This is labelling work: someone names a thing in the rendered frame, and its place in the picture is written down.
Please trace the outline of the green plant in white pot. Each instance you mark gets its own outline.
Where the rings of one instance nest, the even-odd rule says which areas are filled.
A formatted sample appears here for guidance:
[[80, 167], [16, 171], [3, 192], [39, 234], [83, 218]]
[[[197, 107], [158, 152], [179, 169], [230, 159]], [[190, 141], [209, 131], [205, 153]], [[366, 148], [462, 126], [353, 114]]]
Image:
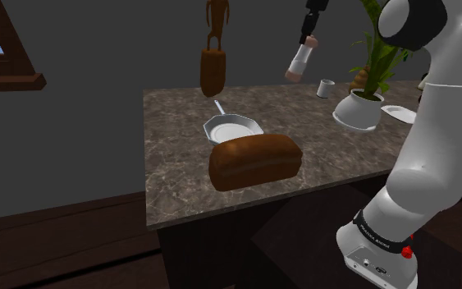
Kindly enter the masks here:
[[392, 69], [404, 62], [409, 51], [380, 39], [377, 27], [364, 34], [368, 59], [363, 67], [355, 67], [357, 73], [349, 87], [349, 95], [336, 106], [332, 116], [344, 127], [369, 132], [379, 123], [382, 110], [382, 95], [389, 90], [387, 80], [394, 76]]

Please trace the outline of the white and pink grinder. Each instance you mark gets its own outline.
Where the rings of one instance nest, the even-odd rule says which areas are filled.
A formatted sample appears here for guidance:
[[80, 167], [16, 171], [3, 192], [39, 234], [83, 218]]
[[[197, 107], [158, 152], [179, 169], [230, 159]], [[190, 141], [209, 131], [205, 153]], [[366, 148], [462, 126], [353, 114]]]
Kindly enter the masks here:
[[317, 46], [318, 41], [312, 34], [305, 38], [304, 43], [299, 46], [296, 55], [286, 70], [285, 78], [287, 78], [287, 80], [295, 83], [301, 80], [311, 52]]

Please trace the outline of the brown bread loaf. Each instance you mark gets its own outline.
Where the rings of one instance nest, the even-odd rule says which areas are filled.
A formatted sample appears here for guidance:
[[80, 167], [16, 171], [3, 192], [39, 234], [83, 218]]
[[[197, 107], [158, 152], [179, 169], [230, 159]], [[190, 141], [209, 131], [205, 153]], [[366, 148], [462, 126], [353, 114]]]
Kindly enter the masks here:
[[287, 135], [250, 135], [216, 145], [208, 174], [216, 190], [236, 190], [295, 177], [302, 157], [300, 147]]

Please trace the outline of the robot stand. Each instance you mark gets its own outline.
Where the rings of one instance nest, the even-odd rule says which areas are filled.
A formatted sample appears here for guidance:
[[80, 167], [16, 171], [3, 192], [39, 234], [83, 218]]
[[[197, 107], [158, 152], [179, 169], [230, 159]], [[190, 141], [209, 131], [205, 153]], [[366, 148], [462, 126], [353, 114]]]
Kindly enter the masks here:
[[379, 289], [347, 268], [336, 243], [369, 201], [351, 186], [291, 199], [251, 238], [236, 289]]

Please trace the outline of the white cup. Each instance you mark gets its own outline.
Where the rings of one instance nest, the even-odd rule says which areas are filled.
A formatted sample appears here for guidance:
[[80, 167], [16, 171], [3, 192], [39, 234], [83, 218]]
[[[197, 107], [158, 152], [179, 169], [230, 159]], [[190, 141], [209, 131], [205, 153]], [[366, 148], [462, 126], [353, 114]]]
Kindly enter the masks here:
[[334, 86], [335, 82], [333, 80], [321, 79], [317, 91], [317, 96], [321, 99], [328, 99]]

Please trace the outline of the silver frying pan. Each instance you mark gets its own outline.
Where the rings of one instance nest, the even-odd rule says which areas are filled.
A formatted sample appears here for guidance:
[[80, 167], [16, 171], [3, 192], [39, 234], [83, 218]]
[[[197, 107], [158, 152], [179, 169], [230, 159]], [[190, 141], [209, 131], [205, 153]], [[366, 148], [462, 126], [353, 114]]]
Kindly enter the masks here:
[[217, 100], [214, 100], [214, 103], [220, 113], [211, 117], [203, 125], [210, 144], [219, 145], [228, 140], [263, 134], [263, 129], [255, 120], [238, 114], [226, 113]]

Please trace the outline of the white plate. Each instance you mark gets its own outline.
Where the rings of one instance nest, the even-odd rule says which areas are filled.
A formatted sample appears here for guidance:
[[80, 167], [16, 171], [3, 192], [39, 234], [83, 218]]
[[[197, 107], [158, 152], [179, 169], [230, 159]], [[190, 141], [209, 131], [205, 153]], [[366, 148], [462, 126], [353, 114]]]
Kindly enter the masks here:
[[413, 124], [416, 118], [416, 112], [397, 105], [385, 105], [381, 107], [381, 110], [389, 116], [407, 124]]

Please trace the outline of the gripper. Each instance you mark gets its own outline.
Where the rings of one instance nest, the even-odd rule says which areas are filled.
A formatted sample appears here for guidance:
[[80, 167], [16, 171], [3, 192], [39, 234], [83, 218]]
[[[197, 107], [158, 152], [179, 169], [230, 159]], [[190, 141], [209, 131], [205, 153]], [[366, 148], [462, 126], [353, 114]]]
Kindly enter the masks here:
[[305, 7], [309, 9], [309, 13], [304, 17], [304, 22], [301, 27], [301, 36], [299, 44], [305, 44], [306, 38], [310, 36], [318, 22], [319, 12], [325, 11], [329, 0], [307, 0]]

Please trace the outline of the brown wooden figure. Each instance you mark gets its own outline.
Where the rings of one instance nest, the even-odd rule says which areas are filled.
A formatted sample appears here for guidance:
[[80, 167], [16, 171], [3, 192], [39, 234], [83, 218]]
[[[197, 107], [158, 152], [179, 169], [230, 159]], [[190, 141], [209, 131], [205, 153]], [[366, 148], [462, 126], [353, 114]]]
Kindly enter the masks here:
[[229, 0], [207, 0], [206, 23], [210, 29], [200, 58], [200, 88], [210, 98], [220, 94], [226, 82], [226, 53], [222, 50], [223, 26], [230, 17]]

